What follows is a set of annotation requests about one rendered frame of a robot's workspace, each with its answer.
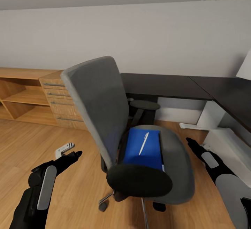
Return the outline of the swivel chair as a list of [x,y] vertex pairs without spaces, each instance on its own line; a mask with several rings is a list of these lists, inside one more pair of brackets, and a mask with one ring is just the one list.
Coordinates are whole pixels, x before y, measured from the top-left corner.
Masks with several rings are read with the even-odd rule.
[[137,126],[143,111],[160,109],[158,103],[131,101],[130,105],[138,108],[131,128],[160,132],[165,172],[144,165],[123,164],[130,130],[122,141],[121,138],[128,123],[129,105],[113,57],[77,64],[62,71],[61,79],[100,151],[101,169],[107,173],[107,183],[112,189],[98,201],[99,210],[106,210],[105,201],[111,196],[117,202],[129,196],[141,198],[145,228],[149,229],[144,199],[151,200],[159,212],[166,210],[165,204],[184,204],[192,199],[195,176],[180,138],[165,127]]

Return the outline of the monitor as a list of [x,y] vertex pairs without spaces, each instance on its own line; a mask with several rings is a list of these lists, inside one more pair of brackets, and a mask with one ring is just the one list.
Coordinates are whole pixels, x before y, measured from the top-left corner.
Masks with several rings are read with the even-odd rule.
[[251,50],[248,52],[236,76],[251,81]]

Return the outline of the folder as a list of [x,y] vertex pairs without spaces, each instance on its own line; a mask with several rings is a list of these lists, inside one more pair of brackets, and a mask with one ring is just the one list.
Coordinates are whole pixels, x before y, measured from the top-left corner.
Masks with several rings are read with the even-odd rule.
[[[142,152],[145,135],[149,132]],[[133,129],[129,131],[123,164],[136,164],[154,167],[165,172],[160,132],[148,129]]]

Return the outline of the pen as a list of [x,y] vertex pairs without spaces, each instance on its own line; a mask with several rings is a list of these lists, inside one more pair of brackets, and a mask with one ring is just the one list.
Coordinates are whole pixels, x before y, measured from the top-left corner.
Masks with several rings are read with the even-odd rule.
[[142,145],[142,147],[141,147],[141,150],[140,150],[140,152],[139,152],[139,155],[140,155],[140,153],[142,152],[142,149],[143,149],[143,147],[144,147],[144,144],[145,144],[145,142],[146,142],[146,139],[147,139],[148,135],[149,135],[149,132],[145,135],[145,139],[144,139],[143,145]]

